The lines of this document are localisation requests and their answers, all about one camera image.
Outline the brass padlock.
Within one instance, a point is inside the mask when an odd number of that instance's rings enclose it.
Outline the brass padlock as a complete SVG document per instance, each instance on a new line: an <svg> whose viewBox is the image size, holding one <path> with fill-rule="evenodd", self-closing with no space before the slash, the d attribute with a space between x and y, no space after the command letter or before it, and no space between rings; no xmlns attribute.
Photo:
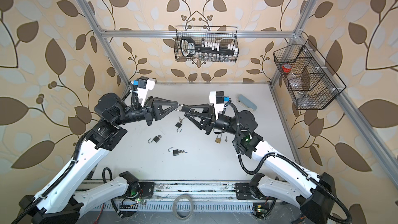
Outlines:
<svg viewBox="0 0 398 224"><path fill-rule="evenodd" d="M221 143L221 138L222 138L222 134L217 134L217 137L215 139L215 142L220 144Z"/></svg>

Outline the black padlock with keys middle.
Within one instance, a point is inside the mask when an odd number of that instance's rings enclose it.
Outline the black padlock with keys middle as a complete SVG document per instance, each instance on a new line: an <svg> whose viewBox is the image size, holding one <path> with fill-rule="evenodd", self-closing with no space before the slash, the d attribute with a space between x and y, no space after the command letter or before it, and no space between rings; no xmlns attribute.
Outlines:
<svg viewBox="0 0 398 224"><path fill-rule="evenodd" d="M183 113L186 112L185 107L184 107L183 104L179 104L179 105L177 106L177 108L175 109L175 111L183 112Z"/></svg>

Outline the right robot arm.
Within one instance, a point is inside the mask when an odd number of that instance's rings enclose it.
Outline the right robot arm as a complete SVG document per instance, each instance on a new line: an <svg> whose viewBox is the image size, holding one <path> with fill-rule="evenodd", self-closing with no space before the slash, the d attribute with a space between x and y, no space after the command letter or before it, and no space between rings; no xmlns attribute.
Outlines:
<svg viewBox="0 0 398 224"><path fill-rule="evenodd" d="M200 130L231 133L239 164L252 175L250 193L261 199L272 197L290 203L315 224L332 220L352 223L349 209L336 195L334 178L302 167L278 152L255 132L258 124L250 111L238 111L232 102L218 105L183 105L182 112Z"/></svg>

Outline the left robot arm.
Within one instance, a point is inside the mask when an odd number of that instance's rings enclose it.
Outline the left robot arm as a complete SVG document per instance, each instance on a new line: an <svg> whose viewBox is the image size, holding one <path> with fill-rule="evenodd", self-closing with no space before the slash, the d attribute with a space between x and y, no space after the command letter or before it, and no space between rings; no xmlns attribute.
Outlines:
<svg viewBox="0 0 398 224"><path fill-rule="evenodd" d="M33 224L74 224L93 208L138 187L138 179L130 172L123 172L96 188L77 191L92 169L125 136L123 124L146 121L152 125L179 107L176 101L147 97L154 84L155 81L148 78L131 82L130 105L115 93L103 95L94 108L100 121L79 138L70 161L48 185L35 195L21 199L22 211L13 223L29 215Z"/></svg>

